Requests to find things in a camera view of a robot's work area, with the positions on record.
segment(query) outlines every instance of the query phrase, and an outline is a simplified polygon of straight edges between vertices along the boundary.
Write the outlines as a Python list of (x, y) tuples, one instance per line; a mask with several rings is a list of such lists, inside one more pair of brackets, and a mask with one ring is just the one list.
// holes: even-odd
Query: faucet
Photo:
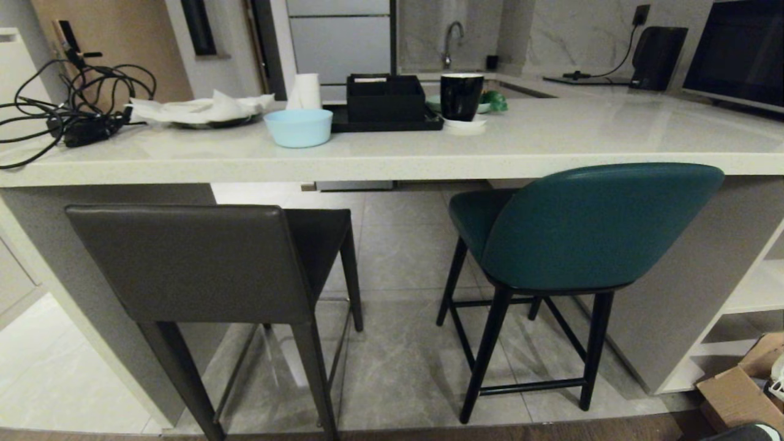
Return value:
[(444, 38), (444, 53), (441, 54), (441, 60), (444, 62), (444, 69), (451, 69), (452, 68), (452, 55), (449, 53), (449, 40), (452, 39), (452, 30), (457, 26), (458, 31), (460, 31), (460, 38), (458, 43), (463, 40), (465, 33), (463, 32), (463, 24), (459, 21), (455, 20), (449, 24), (446, 28), (446, 37)]

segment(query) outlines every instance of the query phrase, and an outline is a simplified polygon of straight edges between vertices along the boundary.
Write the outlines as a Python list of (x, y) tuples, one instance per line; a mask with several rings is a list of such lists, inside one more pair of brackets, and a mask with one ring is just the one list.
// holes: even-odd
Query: black speaker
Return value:
[(686, 39), (686, 27), (646, 27), (634, 50), (632, 89), (666, 90)]

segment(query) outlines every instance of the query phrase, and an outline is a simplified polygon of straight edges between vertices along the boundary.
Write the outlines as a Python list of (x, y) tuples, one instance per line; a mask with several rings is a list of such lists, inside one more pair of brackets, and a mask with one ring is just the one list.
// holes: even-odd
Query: wall outlet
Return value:
[(634, 20), (632, 20), (632, 24), (634, 26), (642, 26), (645, 24), (645, 21), (648, 19), (648, 11), (650, 10), (650, 5), (639, 5), (637, 9), (634, 10)]

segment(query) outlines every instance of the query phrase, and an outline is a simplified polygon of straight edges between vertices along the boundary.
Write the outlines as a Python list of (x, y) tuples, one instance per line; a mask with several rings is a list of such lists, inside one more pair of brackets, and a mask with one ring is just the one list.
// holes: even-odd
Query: bar stool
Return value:
[(326, 437), (338, 438), (314, 312), (340, 252), (354, 326), (362, 331), (349, 210), (102, 205), (65, 211), (210, 441), (226, 435), (177, 323), (291, 325)]
[[(553, 388), (581, 387), (579, 406), (588, 410), (615, 291), (648, 272), (723, 180), (711, 166), (622, 164), (555, 173), (519, 190), (454, 196), (449, 215), (459, 237), (436, 323), (443, 325), (451, 313), (471, 368), (460, 421), (469, 421), (479, 395)], [(467, 251), (495, 287), (491, 301), (452, 300)], [(550, 298), (589, 293), (594, 297), (585, 349)], [(542, 302), (585, 362), (583, 376), (481, 387), (509, 305), (531, 304), (533, 320)], [(488, 305), (474, 358), (457, 309)]]

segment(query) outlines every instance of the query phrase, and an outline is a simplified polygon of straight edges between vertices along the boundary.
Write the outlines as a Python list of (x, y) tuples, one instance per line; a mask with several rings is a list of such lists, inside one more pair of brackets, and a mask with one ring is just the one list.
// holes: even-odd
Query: teal bar stool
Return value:
[[(471, 379), (460, 413), (479, 395), (581, 387), (590, 408), (615, 291), (630, 285), (675, 242), (724, 180), (720, 169), (681, 163), (594, 166), (555, 173), (519, 190), (472, 191), (449, 202), (459, 238), (436, 323), (451, 312)], [(495, 287), (491, 301), (453, 301), (470, 251)], [(585, 349), (550, 299), (594, 294)], [(481, 387), (510, 304), (544, 304), (585, 362), (581, 378)], [(458, 308), (490, 306), (476, 358)]]

